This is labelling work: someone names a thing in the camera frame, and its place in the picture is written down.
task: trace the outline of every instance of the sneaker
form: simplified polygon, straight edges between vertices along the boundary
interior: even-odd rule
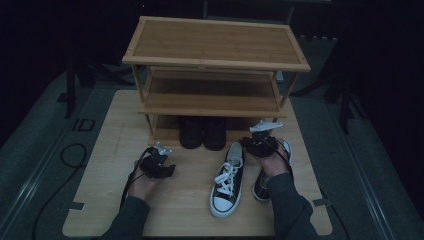
[[[193,149],[202,145],[202,127],[198,117],[180,116],[180,143],[187,149]]]
[[[240,201],[243,177],[244,152],[240,143],[234,142],[215,178],[209,199],[212,215],[218,218],[230,216]]]
[[[212,151],[219,151],[227,143],[226,119],[223,117],[206,117],[203,145]]]
[[[283,146],[284,146],[284,150],[287,153],[287,156],[289,157],[288,159],[289,164],[291,164],[291,160],[292,160],[291,146],[286,140],[283,141]],[[264,169],[261,168],[261,172],[259,173],[259,176],[252,187],[253,197],[255,198],[256,201],[261,203],[266,203],[271,200],[271,196],[269,195],[268,189],[266,187],[266,183],[268,182],[268,180],[269,180],[269,177],[265,174]]]

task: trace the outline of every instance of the white sneaker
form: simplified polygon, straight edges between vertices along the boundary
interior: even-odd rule
[[[213,216],[226,218],[236,210],[241,196],[243,163],[243,148],[240,143],[234,142],[212,188],[209,207]]]

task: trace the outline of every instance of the gray floor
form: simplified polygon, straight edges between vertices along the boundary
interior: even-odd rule
[[[334,44],[321,39],[299,42],[312,71],[302,75],[294,90],[316,80]],[[61,150],[69,144],[84,144],[87,161],[114,92],[132,88],[99,77],[94,89],[78,88],[77,109],[66,120],[66,106],[56,102],[65,86],[64,76],[52,82],[0,150],[1,239],[33,238],[40,209],[74,172],[61,162]],[[339,104],[327,104],[322,99],[326,87],[291,98],[320,188],[342,221],[329,207],[333,233],[321,238],[347,239],[343,223],[350,239],[424,239],[424,224],[372,125],[354,112],[355,118],[349,120],[350,134],[345,135],[337,123]],[[76,119],[94,120],[93,131],[73,130]],[[78,146],[69,148],[63,157],[78,165],[83,150]],[[76,172],[46,205],[37,220],[36,238],[69,239],[61,228],[83,171]],[[29,181],[37,179],[39,184]],[[19,194],[28,197],[19,198]]]

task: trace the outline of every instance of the wooden shoe rack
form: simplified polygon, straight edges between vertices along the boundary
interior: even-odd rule
[[[140,17],[123,63],[132,65],[149,144],[179,145],[177,116],[228,117],[227,143],[259,119],[286,117],[299,73],[309,72],[287,25]],[[137,65],[148,74],[142,86]],[[293,72],[281,96],[277,71]]]

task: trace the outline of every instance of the sleeve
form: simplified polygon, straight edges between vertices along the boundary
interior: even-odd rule
[[[100,239],[141,239],[149,211],[150,207],[145,201],[128,196],[111,226]]]
[[[267,188],[274,211],[276,239],[319,239],[310,221],[311,204],[297,193],[288,173],[270,178]]]

